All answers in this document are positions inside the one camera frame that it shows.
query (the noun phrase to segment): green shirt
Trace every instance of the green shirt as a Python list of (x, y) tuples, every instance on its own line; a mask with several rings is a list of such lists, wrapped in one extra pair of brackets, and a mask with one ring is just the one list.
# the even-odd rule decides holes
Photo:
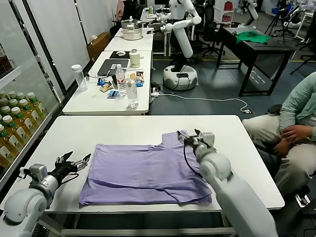
[[(316, 112), (316, 72), (302, 80), (289, 94), (280, 111), (280, 130), (298, 124)], [(312, 140), (316, 141), (316, 127)]]

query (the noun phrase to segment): beverage bottle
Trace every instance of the beverage bottle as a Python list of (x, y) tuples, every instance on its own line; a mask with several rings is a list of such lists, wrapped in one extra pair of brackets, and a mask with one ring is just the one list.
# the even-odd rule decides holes
[(7, 98), (1, 98), (0, 99), (0, 106), (3, 107), (3, 106), (6, 106), (6, 105), (9, 105), (9, 101)]
[(23, 109), (24, 116), (30, 119), (30, 121), (34, 125), (34, 128), (37, 129), (41, 125), (42, 121), (36, 110), (32, 109), (31, 105), (26, 99), (20, 100), (20, 105)]
[(18, 126), (23, 127), (24, 131), (31, 137), (35, 133), (34, 125), (29, 118), (24, 117), (22, 110), (19, 107), (12, 108), (14, 120)]
[(28, 97), (30, 99), (31, 106), (36, 110), (41, 119), (44, 120), (47, 117), (47, 110), (45, 109), (43, 103), (37, 99), (34, 92), (28, 93)]
[(118, 91), (120, 95), (126, 95), (126, 84), (125, 84), (125, 72), (122, 69), (121, 64), (117, 64), (117, 71), (115, 73), (118, 82)]
[(8, 132), (12, 131), (19, 142), (24, 146), (30, 137), (26, 134), (25, 130), (21, 126), (17, 126), (16, 122), (9, 115), (3, 117), (3, 122), (7, 127)]
[(83, 76), (82, 66), (79, 64), (72, 65), (71, 69), (74, 71), (74, 75), (78, 84), (79, 91), (88, 90), (87, 84), (85, 83), (85, 79)]
[(6, 92), (4, 90), (0, 91), (0, 98), (7, 98), (7, 99), (9, 99), (8, 95), (6, 94)]
[(13, 90), (9, 91), (8, 95), (9, 95), (10, 99), (15, 99), (16, 98), (15, 91), (13, 91)]
[(8, 128), (6, 128), (6, 131), (7, 131), (7, 133), (8, 133), (8, 140), (9, 140), (9, 143), (10, 143), (18, 152), (20, 152), (20, 151), (22, 150), (22, 148), (23, 148), (23, 145), (22, 145), (23, 140), (22, 140), (19, 136), (17, 136), (16, 131), (15, 131), (14, 128), (12, 129), (11, 127), (8, 127)]
[(6, 115), (11, 115), (10, 107), (8, 105), (1, 107), (1, 114), (2, 114), (2, 117)]
[(20, 100), (26, 99), (26, 97), (23, 92), (19, 92), (16, 94), (16, 99), (20, 101)]
[(7, 129), (0, 124), (0, 155), (8, 162), (11, 162), (16, 158), (18, 151), (10, 143), (9, 139)]
[(127, 79), (127, 98), (128, 98), (128, 106), (131, 108), (135, 108), (138, 106), (138, 98), (137, 98), (137, 87), (134, 78)]
[(18, 102), (16, 99), (11, 99), (11, 100), (9, 100), (9, 106), (10, 106), (11, 108), (13, 108), (13, 107), (19, 107), (19, 102)]

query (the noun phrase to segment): green cloth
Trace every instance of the green cloth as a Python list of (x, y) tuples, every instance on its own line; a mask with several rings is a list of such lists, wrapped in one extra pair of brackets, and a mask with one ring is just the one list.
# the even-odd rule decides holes
[(268, 43), (270, 38), (270, 36), (258, 34), (256, 31), (246, 31), (237, 35), (237, 43), (242, 40), (255, 43)]
[[(280, 111), (280, 131), (316, 112), (316, 72), (302, 80), (289, 94)], [(316, 127), (312, 140), (316, 141)]]

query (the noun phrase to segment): water bottle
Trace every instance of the water bottle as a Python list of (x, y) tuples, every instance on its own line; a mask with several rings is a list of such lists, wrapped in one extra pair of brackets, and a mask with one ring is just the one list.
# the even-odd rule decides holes
[(125, 84), (125, 72), (122, 69), (121, 64), (117, 64), (117, 71), (115, 73), (118, 82), (118, 91), (120, 95), (126, 95), (126, 84)]
[(128, 106), (131, 108), (135, 108), (138, 106), (137, 99), (137, 87), (134, 78), (127, 79), (127, 98), (128, 98)]
[(74, 71), (75, 79), (78, 84), (79, 91), (88, 90), (87, 84), (85, 83), (85, 79), (82, 72), (82, 67), (79, 64), (72, 65), (71, 69)]

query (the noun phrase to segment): man's hand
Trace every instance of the man's hand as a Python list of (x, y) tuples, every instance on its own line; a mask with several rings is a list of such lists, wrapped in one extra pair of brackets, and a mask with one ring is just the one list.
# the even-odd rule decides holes
[(279, 144), (277, 144), (273, 151), (278, 157), (284, 158), (288, 154), (289, 150), (291, 149), (291, 143), (288, 142), (286, 139), (282, 139)]
[(313, 135), (313, 127), (305, 125), (293, 125), (286, 128), (282, 133), (282, 138), (285, 138), (290, 143), (295, 143), (299, 140), (310, 138)]

